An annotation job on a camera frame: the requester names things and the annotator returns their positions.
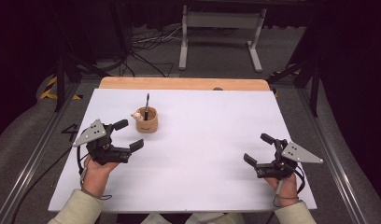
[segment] aluminum rail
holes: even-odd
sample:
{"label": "aluminum rail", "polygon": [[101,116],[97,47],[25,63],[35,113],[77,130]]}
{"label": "aluminum rail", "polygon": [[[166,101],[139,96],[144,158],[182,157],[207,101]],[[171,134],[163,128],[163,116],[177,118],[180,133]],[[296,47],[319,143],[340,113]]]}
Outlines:
{"label": "aluminum rail", "polygon": [[309,98],[305,89],[298,89],[299,97],[303,103],[304,109],[307,111],[307,116],[310,118],[313,127],[318,135],[321,145],[323,146],[322,153],[325,157],[325,162],[327,162],[331,173],[333,175],[334,181],[339,189],[340,194],[343,197],[346,208],[348,210],[353,223],[367,224],[369,223],[365,215],[360,209],[360,204],[357,201],[356,194],[352,189],[350,182],[346,176],[345,170],[343,169],[341,163],[339,162],[334,149],[325,137],[325,133],[322,130],[322,125],[318,118],[314,117],[313,112],[309,106]]}
{"label": "aluminum rail", "polygon": [[[79,84],[77,83],[69,83],[65,99],[71,99],[71,97],[74,94],[76,94],[78,86]],[[26,191],[28,184],[30,183],[36,171],[36,168],[38,167],[38,164],[42,160],[42,157],[47,150],[53,132],[70,102],[70,100],[66,100],[62,108],[59,111],[55,112],[53,116],[50,118],[48,126],[46,130],[43,132],[41,138],[39,139],[39,142],[36,145],[33,154],[22,169],[18,180],[16,181],[12,191],[7,196],[7,199],[0,210],[0,224],[8,223],[11,217],[13,216],[14,210],[18,206],[22,195]]]}

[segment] sleeve cuff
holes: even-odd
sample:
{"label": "sleeve cuff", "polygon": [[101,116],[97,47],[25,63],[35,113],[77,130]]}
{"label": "sleeve cuff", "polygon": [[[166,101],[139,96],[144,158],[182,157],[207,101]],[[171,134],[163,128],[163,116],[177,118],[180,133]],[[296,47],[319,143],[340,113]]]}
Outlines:
{"label": "sleeve cuff", "polygon": [[313,224],[316,221],[310,214],[306,203],[299,202],[291,206],[275,210],[275,214],[281,224]]}
{"label": "sleeve cuff", "polygon": [[104,201],[74,189],[62,211],[54,218],[58,223],[94,223],[100,216]]}

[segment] table leg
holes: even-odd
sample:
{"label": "table leg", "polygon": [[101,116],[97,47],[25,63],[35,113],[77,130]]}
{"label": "table leg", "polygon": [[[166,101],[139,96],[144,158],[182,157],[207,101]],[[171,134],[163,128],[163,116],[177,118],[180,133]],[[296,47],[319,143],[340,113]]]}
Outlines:
{"label": "table leg", "polygon": [[179,54],[179,70],[185,70],[187,68],[187,54],[188,54],[188,38],[187,38],[187,15],[188,8],[184,6],[183,16],[182,16],[182,43],[181,43],[181,53]]}
{"label": "table leg", "polygon": [[249,54],[251,55],[252,63],[254,64],[255,71],[257,72],[262,71],[262,66],[261,66],[260,58],[258,57],[258,54],[257,54],[256,46],[257,46],[258,38],[260,37],[261,28],[263,26],[265,14],[266,14],[266,9],[262,9],[257,21],[257,26],[255,28],[254,39],[252,40],[252,42],[247,41]]}

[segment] metal frame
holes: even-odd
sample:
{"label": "metal frame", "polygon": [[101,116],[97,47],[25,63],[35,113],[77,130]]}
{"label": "metal frame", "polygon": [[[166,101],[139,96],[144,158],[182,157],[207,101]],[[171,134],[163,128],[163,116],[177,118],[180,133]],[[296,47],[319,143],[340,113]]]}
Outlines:
{"label": "metal frame", "polygon": [[182,16],[182,42],[179,55],[179,70],[185,70],[187,67],[188,54],[188,27],[221,27],[221,28],[239,28],[254,29],[255,34],[251,41],[247,41],[247,47],[251,56],[252,63],[256,72],[261,72],[261,62],[256,51],[261,28],[265,18],[266,9],[261,13],[212,13],[212,12],[191,12],[184,6]]}
{"label": "metal frame", "polygon": [[[76,91],[79,86],[79,84],[77,83],[71,83],[69,85],[70,86],[65,95],[67,99],[70,99],[74,94],[76,94]],[[42,157],[47,150],[50,139],[53,135],[53,131],[56,128],[57,124],[59,123],[61,117],[64,114],[65,109],[67,108],[70,102],[71,101],[69,100],[64,101],[61,109],[57,113],[54,113],[53,116],[51,117],[46,130],[42,134],[38,144],[36,145],[34,149],[33,154],[31,155],[30,159],[28,160],[28,162],[22,169],[18,180],[13,186],[12,191],[9,193],[9,195],[7,196],[7,199],[5,200],[3,206],[1,207],[0,223],[3,223],[3,224],[7,223],[7,221],[13,216],[13,212],[15,208],[18,206],[22,195],[26,191],[28,184],[33,178],[36,168],[38,167],[38,164],[42,160]]]}
{"label": "metal frame", "polygon": [[322,125],[317,117],[314,116],[314,112],[309,107],[309,99],[305,89],[297,89],[299,98],[303,103],[303,107],[307,112],[308,118],[313,124],[313,127],[318,135],[318,139],[323,147],[322,153],[324,154],[325,162],[328,164],[333,179],[339,189],[340,194],[343,197],[343,201],[347,207],[348,213],[351,216],[353,223],[364,224],[369,223],[365,215],[360,209],[360,203],[357,200],[356,194],[348,181],[345,170],[343,169],[339,159],[336,156],[334,149],[325,137],[325,133],[322,130]]}

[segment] human hand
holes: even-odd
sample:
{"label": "human hand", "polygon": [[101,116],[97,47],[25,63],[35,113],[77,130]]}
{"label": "human hand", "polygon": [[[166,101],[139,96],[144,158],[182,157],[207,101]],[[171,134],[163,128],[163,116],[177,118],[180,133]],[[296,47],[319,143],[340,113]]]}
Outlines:
{"label": "human hand", "polygon": [[108,162],[104,165],[92,160],[88,156],[84,161],[85,169],[87,169],[83,179],[82,190],[91,196],[101,198],[106,190],[109,174],[119,165],[118,162]]}
{"label": "human hand", "polygon": [[272,186],[276,195],[276,199],[281,207],[293,205],[299,201],[296,187],[296,176],[292,174],[290,177],[283,179],[280,192],[277,192],[279,180],[273,177],[264,178],[270,186]]}

